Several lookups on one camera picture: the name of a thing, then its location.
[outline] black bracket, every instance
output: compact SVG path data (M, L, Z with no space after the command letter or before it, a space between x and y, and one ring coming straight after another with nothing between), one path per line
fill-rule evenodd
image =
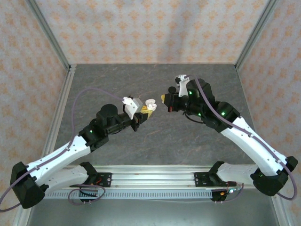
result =
M222 191L215 191L215 190L212 190L212 201L214 202L222 202L222 201L225 201L227 196L226 195L221 195L222 192L227 192L227 190L222 190Z
M97 173L95 185L111 187L112 173Z
M235 187L236 182L222 181L217 173L218 168L224 164L223 161L217 161L208 172L196 172L194 173L194 182L196 187Z

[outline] gray marble surface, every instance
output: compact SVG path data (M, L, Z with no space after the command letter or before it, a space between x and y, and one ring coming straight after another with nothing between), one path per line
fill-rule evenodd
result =
M157 109L137 132L127 128L109 136L109 142L79 164L197 164L216 161L249 164L252 160L234 143L205 125L187 120L180 112L168 113L160 96L174 86L179 74L194 74L210 83L216 100L232 104L252 126L245 96L233 65L77 65L67 100L56 148L71 137L71 106L84 88L105 89L119 97L133 96L143 102L155 99ZM76 106L75 125L80 131L95 118L104 104L122 103L97 91L84 93Z

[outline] yellow object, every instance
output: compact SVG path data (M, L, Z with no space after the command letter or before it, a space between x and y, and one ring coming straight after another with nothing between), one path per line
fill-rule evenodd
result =
M152 114L152 110L147 110L147 107L144 105L140 111L142 114L148 114L147 119L149 119L150 115Z
M161 95L162 103L164 103L165 95Z

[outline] wallpaper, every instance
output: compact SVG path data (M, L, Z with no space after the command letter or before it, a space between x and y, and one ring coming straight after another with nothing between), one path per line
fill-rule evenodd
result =
M37 0L70 64L234 64L267 2Z
M0 1L0 194L12 167L40 158L66 75L24 0ZM18 203L10 192L1 205ZM16 211L0 214L10 226Z
M239 70L257 132L286 156L299 160L293 172L298 199L284 201L294 225L301 222L301 4L282 0ZM292 196L291 181L283 193Z

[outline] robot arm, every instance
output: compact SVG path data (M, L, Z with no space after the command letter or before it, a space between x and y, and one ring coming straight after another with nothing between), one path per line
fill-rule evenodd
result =
M292 156L285 157L269 146L251 129L244 118L240 116L240 113L229 103L216 101L210 85L204 80L198 79L213 109L227 121L245 129L251 134L250 136L216 117L203 99L195 80L190 81L186 75L180 75L175 81L180 90L177 91L176 87L170 87L168 89L169 93L161 96L162 102L168 107L168 111L183 111L187 115L200 117L206 126L213 128L218 133L222 133L225 137L232 140L256 164L230 165L219 161L212 167L209 176L206 175L206 177L208 176L209 178L202 178L202 180L210 180L213 185L227 181L254 184L262 193L269 196L275 195L288 180L288 174L280 162L292 171L298 161ZM274 152L280 161L276 160L260 142L253 139L253 136L259 138Z
M121 114L118 114L116 106L104 105L96 114L96 118L70 141L71 145L67 143L27 165L17 163L12 169L10 184L24 173L32 171L13 187L22 207L26 209L36 205L45 194L57 189L76 184L95 184L97 172L89 162L83 162L68 170L63 167L103 146L109 141L110 134L116 134L127 127L132 127L136 132L140 124L156 109L154 100L148 102L151 104L145 106L138 98L125 97Z

